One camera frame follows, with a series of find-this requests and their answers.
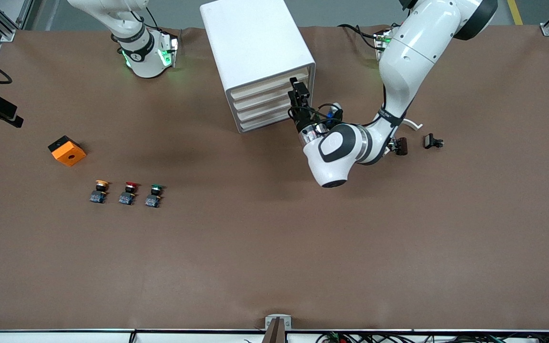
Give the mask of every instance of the orange box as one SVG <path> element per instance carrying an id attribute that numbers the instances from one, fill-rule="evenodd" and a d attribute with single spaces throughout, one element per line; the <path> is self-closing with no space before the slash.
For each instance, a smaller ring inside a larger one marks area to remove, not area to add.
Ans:
<path id="1" fill-rule="evenodd" d="M 55 141 L 55 143 L 48 145 L 48 150 L 57 161 L 68 167 L 86 157 L 84 150 L 66 135 Z"/>

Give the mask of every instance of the brown tabletop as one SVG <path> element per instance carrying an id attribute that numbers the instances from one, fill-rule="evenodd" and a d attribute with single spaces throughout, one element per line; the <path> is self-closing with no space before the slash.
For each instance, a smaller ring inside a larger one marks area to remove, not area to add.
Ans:
<path id="1" fill-rule="evenodd" d="M 314 105 L 368 122 L 374 52 L 303 28 Z M 204 30 L 175 70 L 133 76 L 108 32 L 18 32 L 0 51 L 0 329 L 549 329 L 549 38 L 453 41 L 401 128 L 409 155 L 314 182 L 290 121 L 238 134 Z M 422 136 L 445 140 L 424 150 Z M 68 135 L 74 167 L 47 146 Z M 105 204 L 94 180 L 111 182 Z M 138 182 L 137 204 L 116 202 Z M 166 185 L 162 206 L 142 204 Z"/>

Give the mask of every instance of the white box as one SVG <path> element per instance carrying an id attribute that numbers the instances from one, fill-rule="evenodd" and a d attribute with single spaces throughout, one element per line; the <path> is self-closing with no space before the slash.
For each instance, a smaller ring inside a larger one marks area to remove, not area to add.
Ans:
<path id="1" fill-rule="evenodd" d="M 312 93 L 315 60 L 283 0 L 217 0 L 200 13 L 238 132 L 288 118 L 290 78 Z"/>

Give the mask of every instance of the yellow tape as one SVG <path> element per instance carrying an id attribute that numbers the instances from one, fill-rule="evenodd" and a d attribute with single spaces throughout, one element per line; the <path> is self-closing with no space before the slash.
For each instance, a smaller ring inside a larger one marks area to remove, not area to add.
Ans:
<path id="1" fill-rule="evenodd" d="M 512 18 L 514 18 L 514 24 L 522 25 L 522 18 L 520 17 L 520 11 L 516 6 L 516 0 L 508 0 L 509 11 L 512 12 Z"/>

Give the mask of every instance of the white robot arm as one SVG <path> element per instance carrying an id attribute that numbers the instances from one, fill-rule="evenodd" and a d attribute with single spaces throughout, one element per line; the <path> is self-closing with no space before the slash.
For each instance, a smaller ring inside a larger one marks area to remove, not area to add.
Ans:
<path id="1" fill-rule="evenodd" d="M 141 78 L 154 78 L 174 67 L 177 37 L 159 28 L 148 28 L 137 20 L 135 11 L 149 0 L 68 0 L 69 3 L 102 22 L 122 47 L 126 64 Z"/>
<path id="2" fill-rule="evenodd" d="M 292 80 L 290 117 L 296 123 L 313 176 L 322 187 L 344 184 L 353 164 L 371 165 L 390 150 L 418 88 L 453 37 L 475 37 L 497 10 L 497 0 L 400 2 L 411 10 L 381 55 L 384 103 L 371 123 L 346 124 L 335 115 L 331 120 L 320 120 L 307 105 L 310 95 L 304 85 Z"/>

